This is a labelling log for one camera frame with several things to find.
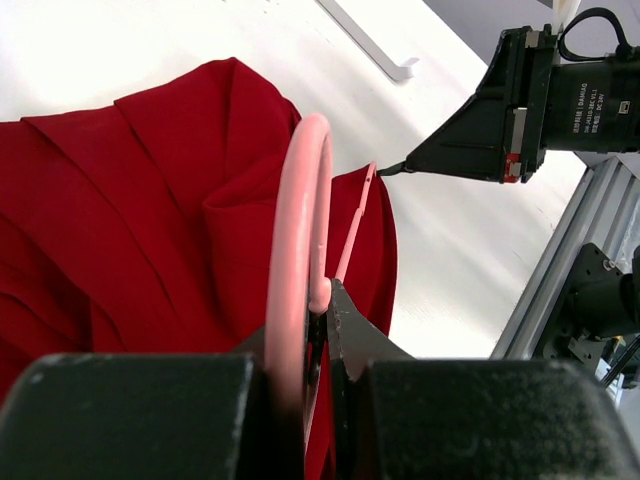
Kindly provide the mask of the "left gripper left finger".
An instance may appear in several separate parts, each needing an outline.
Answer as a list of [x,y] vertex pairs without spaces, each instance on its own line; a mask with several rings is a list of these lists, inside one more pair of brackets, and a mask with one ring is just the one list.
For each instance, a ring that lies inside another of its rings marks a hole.
[[228,354],[52,354],[1,411],[5,479],[300,479],[304,443],[276,421],[264,334]]

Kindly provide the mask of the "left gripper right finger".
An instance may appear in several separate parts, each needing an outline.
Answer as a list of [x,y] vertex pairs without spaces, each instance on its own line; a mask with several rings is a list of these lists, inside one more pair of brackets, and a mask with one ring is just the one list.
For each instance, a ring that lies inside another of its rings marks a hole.
[[604,389],[558,360],[418,360],[333,280],[326,314],[340,479],[626,479]]

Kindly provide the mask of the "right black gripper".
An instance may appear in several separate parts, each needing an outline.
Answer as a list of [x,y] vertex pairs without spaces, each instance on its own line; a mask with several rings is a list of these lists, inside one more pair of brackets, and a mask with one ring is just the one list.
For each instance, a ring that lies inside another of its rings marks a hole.
[[[591,18],[613,27],[614,52],[588,57],[567,47],[569,32]],[[527,104],[526,53],[532,56]],[[514,172],[515,181],[526,182],[548,150],[639,151],[639,48],[609,9],[585,10],[559,34],[503,31],[471,97],[403,161],[378,175],[433,173],[504,183]]]

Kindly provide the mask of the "pink clothes hanger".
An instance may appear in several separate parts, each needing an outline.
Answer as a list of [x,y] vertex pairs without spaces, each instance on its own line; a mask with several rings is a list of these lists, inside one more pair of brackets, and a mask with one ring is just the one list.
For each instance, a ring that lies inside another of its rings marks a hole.
[[385,337],[360,313],[344,279],[366,210],[376,166],[367,167],[340,249],[336,274],[326,274],[333,149],[320,114],[296,127],[281,172],[273,225],[264,368],[280,448],[306,453],[319,390],[322,355],[357,381]]

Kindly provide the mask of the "red skirt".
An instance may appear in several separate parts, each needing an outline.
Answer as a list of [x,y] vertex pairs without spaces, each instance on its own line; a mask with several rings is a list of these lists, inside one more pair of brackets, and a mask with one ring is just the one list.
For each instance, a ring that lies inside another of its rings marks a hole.
[[300,114],[236,58],[1,126],[1,390],[58,353],[226,353],[265,319]]

